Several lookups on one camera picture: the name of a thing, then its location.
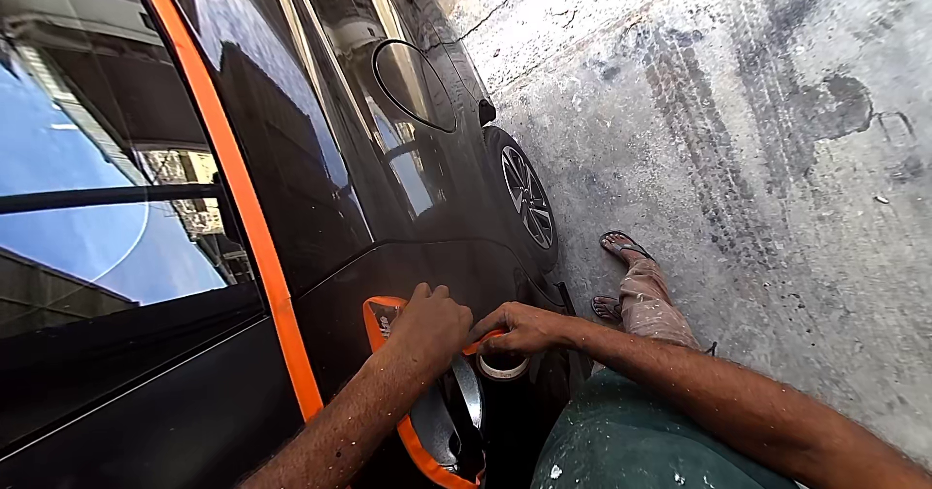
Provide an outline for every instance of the alloy wheel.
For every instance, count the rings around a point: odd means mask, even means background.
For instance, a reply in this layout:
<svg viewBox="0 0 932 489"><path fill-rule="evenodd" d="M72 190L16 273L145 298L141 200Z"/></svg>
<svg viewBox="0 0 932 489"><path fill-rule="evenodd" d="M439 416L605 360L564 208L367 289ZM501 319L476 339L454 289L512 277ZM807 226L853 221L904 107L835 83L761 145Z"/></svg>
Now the alloy wheel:
<svg viewBox="0 0 932 489"><path fill-rule="evenodd" d="M550 203L543 194L540 180L531 172L528 161L517 150L505 146L501 150L501 172L505 176L512 204L530 237L537 245L550 248L553 244Z"/></svg>

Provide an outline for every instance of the foot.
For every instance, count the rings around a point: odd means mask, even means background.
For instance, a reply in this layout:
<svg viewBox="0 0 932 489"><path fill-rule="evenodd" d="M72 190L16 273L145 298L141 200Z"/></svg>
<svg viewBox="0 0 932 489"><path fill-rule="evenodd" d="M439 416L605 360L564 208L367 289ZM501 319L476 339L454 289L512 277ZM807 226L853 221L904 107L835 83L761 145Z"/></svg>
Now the foot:
<svg viewBox="0 0 932 489"><path fill-rule="evenodd" d="M615 323L622 321L622 305L618 303L618 299L611 296L592 298L592 310L602 319Z"/></svg>
<svg viewBox="0 0 932 489"><path fill-rule="evenodd" d="M630 265L636 259L646 257L643 254L637 252L636 250L631 250L629 248L622 248L622 245L635 245L629 238L625 238L621 234L609 234L602 240L602 247L605 250L608 250L613 255L621 258L625 263Z"/></svg>

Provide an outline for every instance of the car window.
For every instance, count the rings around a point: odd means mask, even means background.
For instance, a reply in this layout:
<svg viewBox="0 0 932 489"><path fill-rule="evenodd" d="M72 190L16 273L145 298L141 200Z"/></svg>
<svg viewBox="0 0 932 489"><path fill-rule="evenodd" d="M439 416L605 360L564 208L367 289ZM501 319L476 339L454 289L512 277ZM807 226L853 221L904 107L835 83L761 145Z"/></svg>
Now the car window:
<svg viewBox="0 0 932 489"><path fill-rule="evenodd" d="M0 447L263 313L200 120L140 0L3 0Z"/></svg>

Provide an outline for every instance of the green shirt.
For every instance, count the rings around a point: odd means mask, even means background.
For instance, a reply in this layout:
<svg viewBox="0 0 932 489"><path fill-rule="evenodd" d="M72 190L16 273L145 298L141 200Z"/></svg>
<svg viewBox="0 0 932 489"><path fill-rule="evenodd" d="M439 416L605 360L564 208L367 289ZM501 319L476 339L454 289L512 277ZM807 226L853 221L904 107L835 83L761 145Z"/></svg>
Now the green shirt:
<svg viewBox="0 0 932 489"><path fill-rule="evenodd" d="M531 487L798 489L608 369L563 410Z"/></svg>

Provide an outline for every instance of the car wheel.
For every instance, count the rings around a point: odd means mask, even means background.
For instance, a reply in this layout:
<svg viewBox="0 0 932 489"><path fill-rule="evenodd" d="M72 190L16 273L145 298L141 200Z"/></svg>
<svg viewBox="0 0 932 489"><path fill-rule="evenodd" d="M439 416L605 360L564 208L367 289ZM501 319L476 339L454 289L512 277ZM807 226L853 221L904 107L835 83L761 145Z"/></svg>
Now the car wheel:
<svg viewBox="0 0 932 489"><path fill-rule="evenodd" d="M524 241L541 269L552 270L559 243L550 200L541 178L506 131L489 125L483 128L482 135L492 173L498 177L493 186L498 190L496 198L501 209L508 217L506 222Z"/></svg>

